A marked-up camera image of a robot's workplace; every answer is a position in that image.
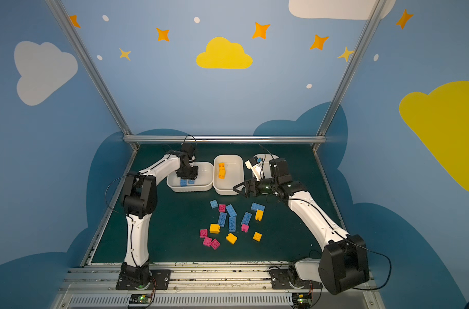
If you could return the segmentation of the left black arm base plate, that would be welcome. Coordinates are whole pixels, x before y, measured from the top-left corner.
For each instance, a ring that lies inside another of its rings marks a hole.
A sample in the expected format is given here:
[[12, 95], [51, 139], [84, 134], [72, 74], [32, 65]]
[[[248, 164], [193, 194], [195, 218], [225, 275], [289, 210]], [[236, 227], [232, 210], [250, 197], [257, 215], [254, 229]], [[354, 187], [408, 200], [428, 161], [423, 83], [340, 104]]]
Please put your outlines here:
[[139, 271], [138, 274], [121, 272], [116, 284], [116, 290], [167, 290], [170, 282], [171, 270]]

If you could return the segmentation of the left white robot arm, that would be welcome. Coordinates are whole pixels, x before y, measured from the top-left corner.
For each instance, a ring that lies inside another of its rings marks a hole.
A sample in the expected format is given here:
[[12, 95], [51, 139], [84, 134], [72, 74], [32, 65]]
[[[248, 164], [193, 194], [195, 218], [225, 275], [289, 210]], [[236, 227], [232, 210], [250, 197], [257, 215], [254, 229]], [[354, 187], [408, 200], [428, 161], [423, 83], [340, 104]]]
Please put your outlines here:
[[148, 233], [152, 213], [158, 203], [157, 186], [171, 173], [181, 179], [195, 180], [193, 166], [196, 145], [183, 143], [180, 150], [168, 151], [160, 160], [137, 173], [129, 173], [123, 186], [123, 208], [127, 222], [127, 248], [120, 279], [143, 288], [150, 282]]

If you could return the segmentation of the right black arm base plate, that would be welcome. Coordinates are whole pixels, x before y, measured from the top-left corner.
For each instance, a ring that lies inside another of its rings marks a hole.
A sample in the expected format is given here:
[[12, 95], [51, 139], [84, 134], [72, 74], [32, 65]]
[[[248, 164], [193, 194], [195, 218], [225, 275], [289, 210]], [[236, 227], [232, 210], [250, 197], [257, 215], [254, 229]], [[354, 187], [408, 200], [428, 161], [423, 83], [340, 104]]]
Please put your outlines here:
[[308, 290], [310, 288], [310, 283], [297, 278], [293, 270], [270, 267], [268, 273], [273, 290]]

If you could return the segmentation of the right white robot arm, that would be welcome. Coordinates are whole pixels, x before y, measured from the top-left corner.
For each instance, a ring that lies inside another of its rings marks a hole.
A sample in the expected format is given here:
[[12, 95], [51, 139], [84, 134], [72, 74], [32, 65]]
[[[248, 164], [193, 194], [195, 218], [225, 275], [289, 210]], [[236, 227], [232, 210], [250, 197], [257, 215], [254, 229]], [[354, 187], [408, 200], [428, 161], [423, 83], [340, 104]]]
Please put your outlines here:
[[264, 163], [258, 157], [250, 158], [245, 165], [253, 177], [235, 185], [233, 190], [247, 198], [274, 195], [285, 202], [310, 230], [322, 250], [319, 260], [305, 258], [294, 264], [299, 279], [320, 282], [332, 295], [369, 281], [364, 239], [350, 235], [325, 213], [308, 189], [292, 179], [284, 158], [269, 161], [269, 178], [265, 177]]

